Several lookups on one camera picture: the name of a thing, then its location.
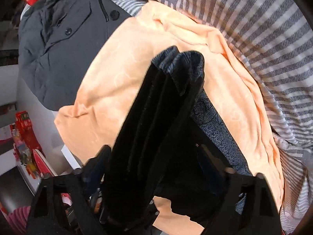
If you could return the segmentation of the black pants with patterned lining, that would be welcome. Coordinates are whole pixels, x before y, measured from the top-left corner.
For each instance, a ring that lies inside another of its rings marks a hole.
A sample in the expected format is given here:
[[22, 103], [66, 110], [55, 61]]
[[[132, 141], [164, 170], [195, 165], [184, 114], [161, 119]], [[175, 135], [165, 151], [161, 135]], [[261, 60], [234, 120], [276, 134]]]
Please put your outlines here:
[[215, 157], [239, 174], [247, 161], [204, 91], [204, 58], [171, 46], [155, 56], [113, 146], [100, 222], [118, 233], [143, 220], [150, 202], [212, 223], [230, 181]]

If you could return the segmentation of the red printed packaging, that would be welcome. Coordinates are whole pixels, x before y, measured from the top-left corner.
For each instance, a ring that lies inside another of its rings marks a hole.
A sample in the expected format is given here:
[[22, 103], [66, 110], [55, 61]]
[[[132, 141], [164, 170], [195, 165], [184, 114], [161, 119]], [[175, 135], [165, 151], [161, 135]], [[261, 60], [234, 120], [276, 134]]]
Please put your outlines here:
[[26, 168], [28, 175], [33, 179], [43, 177], [45, 174], [57, 176], [56, 171], [48, 163], [39, 144], [31, 119], [27, 111], [15, 114], [15, 123], [10, 125], [15, 156]]

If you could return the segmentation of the white shelf unit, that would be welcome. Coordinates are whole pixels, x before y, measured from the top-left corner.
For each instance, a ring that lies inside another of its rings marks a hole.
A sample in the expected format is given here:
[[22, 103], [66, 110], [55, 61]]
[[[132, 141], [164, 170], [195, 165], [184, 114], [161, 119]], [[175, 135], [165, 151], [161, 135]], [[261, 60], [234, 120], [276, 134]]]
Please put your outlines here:
[[31, 147], [18, 127], [21, 118], [30, 129], [35, 154], [55, 175], [73, 168], [54, 120], [57, 112], [45, 108], [19, 76], [18, 65], [1, 66], [1, 196], [17, 205], [28, 205], [41, 181]]

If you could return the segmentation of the orange blanket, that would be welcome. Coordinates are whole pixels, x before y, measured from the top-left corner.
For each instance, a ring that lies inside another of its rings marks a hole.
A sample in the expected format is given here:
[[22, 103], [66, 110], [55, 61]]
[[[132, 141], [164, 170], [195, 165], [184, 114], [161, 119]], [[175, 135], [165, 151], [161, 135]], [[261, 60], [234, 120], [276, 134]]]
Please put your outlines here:
[[[247, 161], [246, 176], [264, 175], [279, 217], [284, 178], [259, 86], [217, 29], [159, 2], [148, 2], [138, 16], [126, 19], [99, 51], [74, 104], [62, 107], [56, 117], [63, 141], [85, 165], [104, 145], [113, 150], [152, 59], [171, 46], [203, 55], [204, 91]], [[89, 198], [99, 222], [104, 176]], [[174, 213], [171, 202], [162, 197], [149, 203], [143, 220], [132, 230], [118, 233], [100, 224], [105, 234], [147, 234], [152, 227], [167, 234], [202, 234], [205, 227]]]

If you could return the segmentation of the dark grey jacket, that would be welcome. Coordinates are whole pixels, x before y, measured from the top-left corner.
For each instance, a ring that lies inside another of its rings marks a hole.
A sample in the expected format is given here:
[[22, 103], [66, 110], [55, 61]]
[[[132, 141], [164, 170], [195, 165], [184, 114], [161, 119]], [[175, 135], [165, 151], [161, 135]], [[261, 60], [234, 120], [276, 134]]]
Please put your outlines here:
[[19, 67], [47, 109], [73, 105], [91, 62], [130, 15], [111, 0], [38, 0], [19, 25]]

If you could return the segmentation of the grey white striped duvet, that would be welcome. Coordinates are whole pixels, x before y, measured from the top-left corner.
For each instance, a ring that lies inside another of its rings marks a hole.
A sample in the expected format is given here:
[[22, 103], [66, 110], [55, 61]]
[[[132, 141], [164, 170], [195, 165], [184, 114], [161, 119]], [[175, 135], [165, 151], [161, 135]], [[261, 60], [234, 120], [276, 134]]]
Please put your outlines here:
[[[136, 15], [147, 0], [112, 0]], [[312, 205], [312, 28], [295, 0], [157, 0], [220, 30], [257, 81], [281, 151], [292, 234]]]

